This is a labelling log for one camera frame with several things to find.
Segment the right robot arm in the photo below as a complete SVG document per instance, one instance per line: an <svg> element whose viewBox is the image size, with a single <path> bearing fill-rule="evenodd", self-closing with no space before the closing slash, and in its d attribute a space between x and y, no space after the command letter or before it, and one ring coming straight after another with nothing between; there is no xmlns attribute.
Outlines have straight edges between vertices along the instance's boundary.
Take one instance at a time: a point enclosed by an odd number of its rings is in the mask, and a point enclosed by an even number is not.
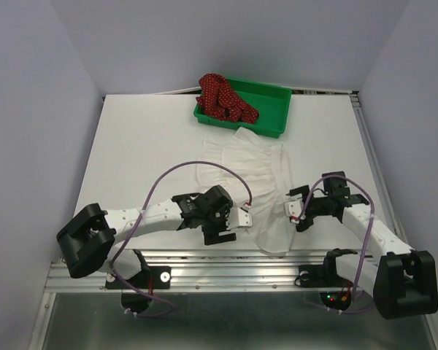
<svg viewBox="0 0 438 350"><path fill-rule="evenodd" d="M360 252L332 249L319 265L300 265L297 287L323 289L328 310L349 314L367 294L384 319L435 314L437 272L433 255L401 240L375 214L369 193L342 171L323 174L313 186L289 190L285 213L299 233L318 217L333 217L361 242Z"/></svg>

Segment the white skirt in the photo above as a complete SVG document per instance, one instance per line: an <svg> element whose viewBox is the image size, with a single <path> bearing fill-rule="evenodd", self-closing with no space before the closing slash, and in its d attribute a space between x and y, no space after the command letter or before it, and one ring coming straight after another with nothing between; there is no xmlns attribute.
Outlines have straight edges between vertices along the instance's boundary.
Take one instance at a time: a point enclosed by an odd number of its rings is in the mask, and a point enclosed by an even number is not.
<svg viewBox="0 0 438 350"><path fill-rule="evenodd" d="M199 159L232 170L249 186L253 225L246 232L256 246L271 254L288 252L294 228L285 215L292 181L284 146L239 128L224 140L205 139Z"/></svg>

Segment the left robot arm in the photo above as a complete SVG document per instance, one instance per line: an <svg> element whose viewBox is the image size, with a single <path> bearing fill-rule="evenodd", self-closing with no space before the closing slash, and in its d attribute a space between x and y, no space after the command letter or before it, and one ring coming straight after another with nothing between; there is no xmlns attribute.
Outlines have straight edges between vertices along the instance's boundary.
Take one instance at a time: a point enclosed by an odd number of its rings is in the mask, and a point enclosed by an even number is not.
<svg viewBox="0 0 438 350"><path fill-rule="evenodd" d="M141 252L122 245L131 238L164 231L201 228L206 245L235 240L238 208L220 186L205 193L176 195L146 209L103 210L85 206L57 236L69 275L80 279L100 271L121 276L131 287L147 281Z"/></svg>

